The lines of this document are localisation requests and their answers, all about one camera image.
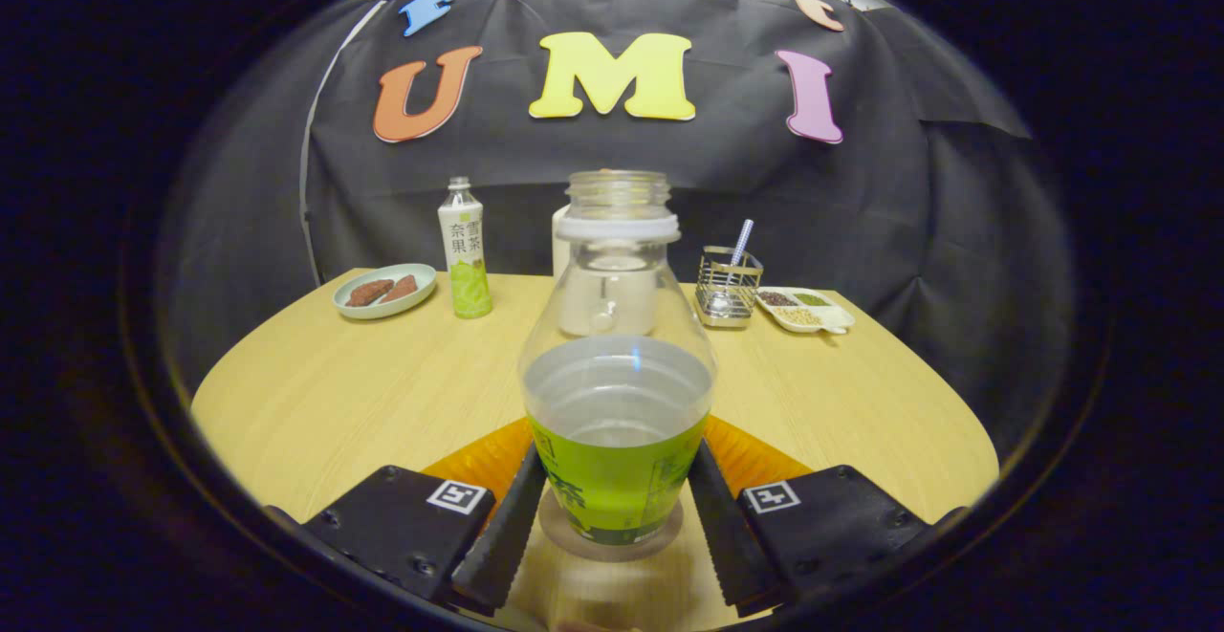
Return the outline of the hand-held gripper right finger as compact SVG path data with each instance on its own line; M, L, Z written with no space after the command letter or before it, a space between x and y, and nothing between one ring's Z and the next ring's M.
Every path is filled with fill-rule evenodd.
M852 596L961 514L924 521L854 467L813 470L716 416L688 484L723 600L741 619Z

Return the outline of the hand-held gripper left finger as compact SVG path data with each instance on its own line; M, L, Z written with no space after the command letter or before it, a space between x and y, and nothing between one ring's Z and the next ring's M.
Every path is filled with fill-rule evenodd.
M490 616L507 603L546 481L520 419L421 472L379 467L307 521L273 505L264 513L345 578L398 604Z

